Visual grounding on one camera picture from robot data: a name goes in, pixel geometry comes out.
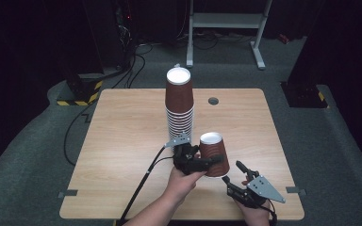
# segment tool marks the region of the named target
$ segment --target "wrist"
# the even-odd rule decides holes
[[[269,212],[263,209],[251,209],[244,208],[242,210],[243,218],[249,226],[268,226],[269,222]]]
[[[163,194],[159,198],[168,207],[176,208],[184,202],[183,198],[176,197],[172,192],[166,192],[166,191],[163,192]]]

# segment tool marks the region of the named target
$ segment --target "person's hand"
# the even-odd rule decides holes
[[[246,186],[248,184],[248,181],[243,181],[242,184]],[[269,223],[270,212],[269,211],[261,209],[261,208],[257,208],[257,209],[248,208],[236,200],[234,200],[234,202],[237,204],[240,211],[242,211],[245,222],[249,226],[268,226],[268,225],[270,225],[270,223]],[[262,204],[262,206],[270,209],[269,200],[266,200]]]
[[[205,175],[203,172],[193,172],[185,175],[181,170],[173,167],[170,173],[169,183],[163,192],[163,197],[180,205],[187,195],[196,187],[196,182]]]

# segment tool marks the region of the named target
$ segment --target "white metal stand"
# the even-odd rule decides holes
[[[187,67],[193,66],[193,27],[222,27],[222,28],[255,28],[257,34],[255,41],[251,41],[251,47],[259,70],[266,68],[261,57],[258,45],[263,35],[263,30],[269,17],[272,0],[267,0],[263,13],[239,14],[239,13],[194,13],[193,0],[190,0],[189,11],[189,40],[187,49]]]

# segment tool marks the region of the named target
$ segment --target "person's arm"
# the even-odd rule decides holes
[[[125,225],[167,225],[178,206],[182,204],[187,195],[196,187],[196,182],[203,175],[205,175],[205,172],[193,172],[190,175],[185,175],[182,171],[173,168],[170,173],[169,183],[163,194],[128,220]]]
[[[248,184],[248,182],[244,181],[244,182],[242,182],[242,184],[246,186]],[[261,209],[261,208],[257,208],[257,209],[248,208],[236,200],[234,200],[234,202],[237,204],[240,211],[242,211],[243,218],[245,219],[245,222],[248,226],[269,226],[270,225],[270,222],[269,222],[270,212],[269,211]],[[270,209],[269,200],[266,200],[266,202],[264,202],[262,204],[262,206]]]

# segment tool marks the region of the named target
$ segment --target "cable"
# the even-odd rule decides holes
[[[69,156],[67,155],[67,149],[66,149],[66,143],[67,143],[67,136],[69,135],[70,129],[72,128],[74,122],[76,119],[78,119],[78,117],[80,117],[88,108],[90,108],[92,105],[94,105],[95,103],[97,103],[98,99],[95,99],[93,101],[92,104],[88,105],[87,107],[85,107],[80,113],[78,113],[77,116],[75,116],[75,118],[72,120],[72,123],[70,123],[69,127],[67,128],[66,131],[66,135],[64,136],[64,141],[63,141],[63,153],[64,153],[64,157],[66,158],[67,162],[69,162],[71,165],[75,166],[75,163],[72,162],[69,158]]]
[[[134,55],[134,60],[133,60],[131,69],[134,68],[134,66],[135,66],[135,61],[136,61],[136,56]],[[127,81],[124,83],[124,86],[123,86],[124,88],[128,88],[128,82],[130,81],[131,77],[132,77],[132,71],[130,70],[130,71],[129,71],[128,78],[127,78]]]
[[[178,35],[177,35],[175,38],[180,37],[180,35],[182,34],[182,32],[183,32],[183,30],[184,30],[185,22],[186,22],[186,20],[187,20],[187,14],[188,14],[188,1],[185,1],[184,22],[182,23],[180,32],[178,33]]]
[[[151,47],[148,51],[144,52],[144,53],[138,53],[138,55],[144,55],[144,54],[147,54],[149,52],[151,52],[153,49],[154,49],[154,45],[151,44],[151,43],[146,43],[146,44],[140,44],[139,46],[137,46],[137,48],[140,48],[142,46],[149,46]]]
[[[126,76],[128,76],[129,73],[131,73],[131,70],[134,68],[134,64],[135,64],[135,57],[134,57],[134,60],[133,60],[133,63],[131,65],[131,67],[128,69],[127,73],[116,83],[114,84],[113,87],[111,87],[112,89],[114,89],[115,87],[117,87],[117,85],[119,85],[123,79],[125,79]]]
[[[142,66],[140,67],[140,69],[137,71],[137,73],[134,75],[134,77],[131,79],[131,82],[130,84],[128,85],[128,88],[131,89],[131,85],[132,83],[134,82],[135,78],[137,78],[138,74],[140,73],[140,71],[142,71],[142,69],[145,67],[145,58],[140,56],[140,55],[136,55],[137,57],[140,57],[142,60],[143,60],[143,64]]]
[[[264,206],[261,206],[261,205],[258,205],[258,206],[259,206],[261,209],[264,209],[264,210],[267,210],[267,211],[270,212],[270,214],[271,214],[271,216],[272,216],[272,221],[271,221],[270,225],[271,225],[271,226],[276,226],[278,219],[277,219],[277,215],[275,214],[275,207],[274,207],[274,204],[272,204],[272,201],[271,201],[271,200],[268,200],[268,201],[270,202],[270,204],[271,204],[271,206],[272,206],[272,209],[273,209],[274,211],[272,211],[271,209],[266,208],[266,207],[264,207]]]
[[[169,159],[169,158],[172,158],[172,157],[160,158],[159,160],[157,160],[157,161],[155,162],[154,166],[155,166],[158,162],[163,161],[163,160],[166,160],[166,159]]]
[[[128,46],[130,40],[131,40],[131,32],[123,25],[118,25],[120,32],[120,42],[123,45],[123,51],[125,52],[126,47]],[[123,40],[126,38],[126,34],[128,34],[128,38],[126,39],[127,43],[124,43]]]
[[[127,216],[128,211],[131,208],[131,205],[133,204],[134,200],[137,198],[138,194],[140,193],[140,190],[142,189],[143,185],[145,184],[146,180],[148,179],[149,175],[151,174],[152,170],[154,169],[154,166],[156,164],[157,159],[160,157],[161,153],[163,153],[164,149],[166,149],[165,146],[163,146],[160,151],[158,151],[154,161],[151,163],[151,166],[146,171],[145,175],[143,176],[142,180],[140,181],[140,184],[138,185],[137,189],[134,192],[134,195],[131,197],[130,202],[128,203],[127,207],[125,208],[122,217],[119,220],[120,225],[123,225],[125,222],[125,217]]]
[[[219,38],[219,43],[230,43],[230,44],[238,44],[238,43],[244,43],[246,41],[249,41],[253,38],[253,36],[250,36],[248,39],[244,40],[243,38],[248,36],[239,36],[239,37],[229,37],[229,36],[221,36]],[[238,40],[222,40],[222,38],[238,38]]]
[[[219,43],[219,39],[215,36],[215,35],[213,35],[213,39],[212,40],[207,40],[207,41],[215,41],[214,42],[214,44],[212,45],[212,46],[209,46],[209,47],[207,47],[207,48],[202,48],[202,47],[199,47],[198,45],[196,45],[195,44],[195,42],[193,43],[193,46],[195,47],[195,48],[197,48],[197,49],[200,49],[200,50],[209,50],[209,49],[212,49],[212,48],[214,48],[216,45],[217,45],[217,43]]]

